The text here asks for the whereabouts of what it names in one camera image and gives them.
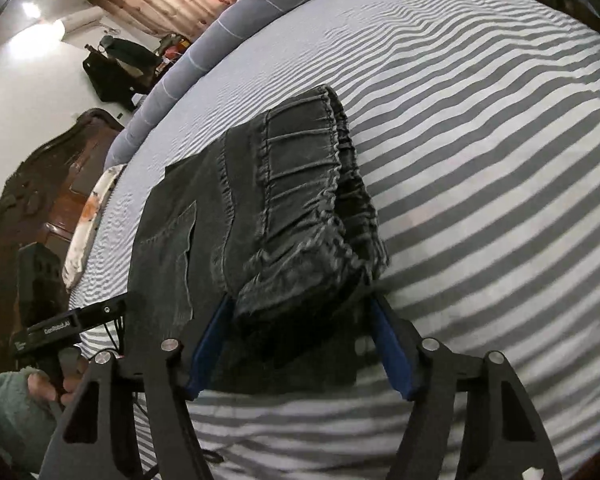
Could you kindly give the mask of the green fleece sleeve forearm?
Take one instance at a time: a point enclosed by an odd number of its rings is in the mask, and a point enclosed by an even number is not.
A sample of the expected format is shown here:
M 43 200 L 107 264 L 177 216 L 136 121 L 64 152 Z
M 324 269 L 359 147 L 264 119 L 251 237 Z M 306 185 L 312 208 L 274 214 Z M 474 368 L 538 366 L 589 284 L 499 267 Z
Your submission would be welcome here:
M 56 393 L 35 368 L 0 374 L 0 455 L 18 479 L 35 479 L 57 425 Z

